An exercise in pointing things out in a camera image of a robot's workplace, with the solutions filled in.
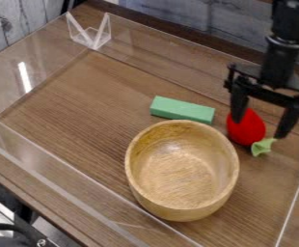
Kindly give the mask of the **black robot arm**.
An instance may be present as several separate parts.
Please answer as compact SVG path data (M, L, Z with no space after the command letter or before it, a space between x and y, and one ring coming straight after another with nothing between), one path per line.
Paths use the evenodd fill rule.
M299 0L274 0L272 34L260 66L231 64L224 88L231 94L231 115L243 119L248 98L254 97L284 109L275 133L283 139L299 121Z

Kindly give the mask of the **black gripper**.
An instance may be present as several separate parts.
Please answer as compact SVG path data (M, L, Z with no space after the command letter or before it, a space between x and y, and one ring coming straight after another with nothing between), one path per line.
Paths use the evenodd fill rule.
M231 94L232 120L243 120L248 100L254 97L284 108L275 138L283 139L299 121L299 76L291 75L286 84L276 85L262 78L260 67L234 63L228 66L224 88Z

